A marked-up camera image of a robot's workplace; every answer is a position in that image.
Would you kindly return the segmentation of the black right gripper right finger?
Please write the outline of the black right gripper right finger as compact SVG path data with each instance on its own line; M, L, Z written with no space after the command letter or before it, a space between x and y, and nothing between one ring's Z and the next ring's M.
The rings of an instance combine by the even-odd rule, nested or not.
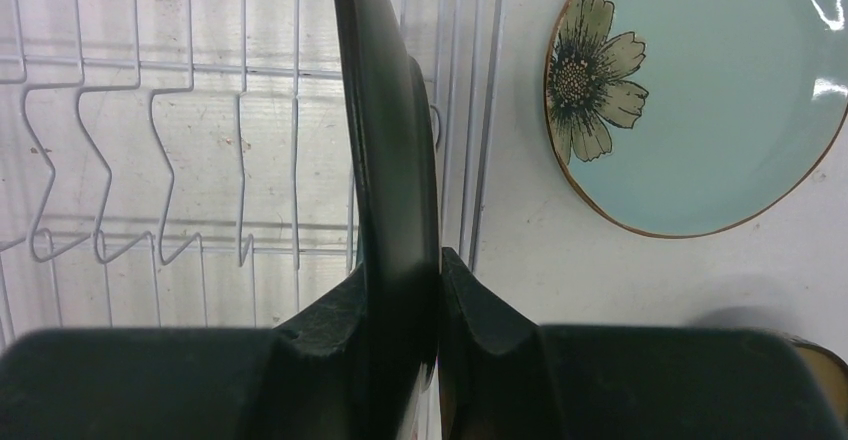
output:
M790 342L752 329L538 325L442 251L447 439L843 439Z

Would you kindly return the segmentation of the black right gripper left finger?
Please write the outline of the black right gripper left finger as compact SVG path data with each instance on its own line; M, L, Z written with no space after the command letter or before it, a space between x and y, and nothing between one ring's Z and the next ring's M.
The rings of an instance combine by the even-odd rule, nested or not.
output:
M5 439L360 439L361 270L274 328L41 330L1 358Z

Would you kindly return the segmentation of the dark teal square plate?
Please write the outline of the dark teal square plate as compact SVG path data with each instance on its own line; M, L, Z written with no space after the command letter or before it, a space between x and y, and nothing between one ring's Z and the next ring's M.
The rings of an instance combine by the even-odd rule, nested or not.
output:
M437 352L435 145L391 0L334 0L366 291L366 437L410 437Z

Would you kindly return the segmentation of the light blue floral round plate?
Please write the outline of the light blue floral round plate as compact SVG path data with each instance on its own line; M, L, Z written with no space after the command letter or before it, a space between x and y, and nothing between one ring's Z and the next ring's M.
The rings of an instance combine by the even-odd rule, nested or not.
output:
M847 0L566 0L545 55L555 158L599 215L697 238L762 214L847 120Z

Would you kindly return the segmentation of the tan bowl with patterned rim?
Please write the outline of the tan bowl with patterned rim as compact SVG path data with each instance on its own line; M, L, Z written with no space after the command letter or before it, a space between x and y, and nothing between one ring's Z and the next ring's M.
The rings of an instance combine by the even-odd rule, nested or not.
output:
M790 343L804 359L836 416L847 426L847 363L833 351L800 337Z

